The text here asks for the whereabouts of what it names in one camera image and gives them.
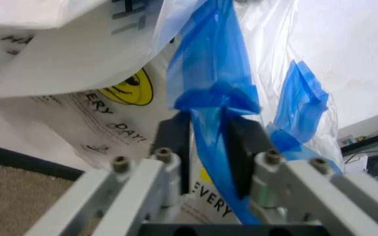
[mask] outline cable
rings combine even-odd
[[[378,152],[378,150],[374,150],[374,151],[360,151],[360,152],[354,153],[354,155],[352,155],[344,164],[348,163],[357,154],[360,154],[360,153],[372,153],[372,152]]]

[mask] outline floor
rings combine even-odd
[[[23,235],[72,183],[0,166],[0,236]]]

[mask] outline white plastic bag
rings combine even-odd
[[[165,105],[164,79],[165,61],[170,60],[174,50],[170,45],[115,86],[0,99],[0,110],[7,118],[21,113],[48,125],[95,168],[110,169],[111,160],[119,155],[138,162],[149,155],[158,123],[176,113]]]
[[[0,66],[0,98],[117,84],[157,55],[203,1],[142,1],[131,13],[123,1],[107,1],[60,29],[38,31]]]

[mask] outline crumpled blue plastic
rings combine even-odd
[[[293,60],[287,71],[274,125],[298,141],[309,141],[316,132],[322,113],[328,108],[328,94],[313,72],[301,61]]]
[[[327,110],[326,93],[313,72],[301,61],[291,62],[287,71],[277,114],[266,128],[271,142],[288,160],[311,159],[319,155],[302,145],[316,133],[322,113]],[[341,170],[329,158],[334,172]]]
[[[257,224],[239,199],[224,146],[232,116],[259,113],[243,37],[230,0],[208,0],[181,31],[166,75],[168,105],[190,112],[198,156],[216,188],[244,224]]]

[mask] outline smiley face logo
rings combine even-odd
[[[143,68],[125,81],[98,91],[115,102],[137,106],[149,104],[154,96],[150,78]]]

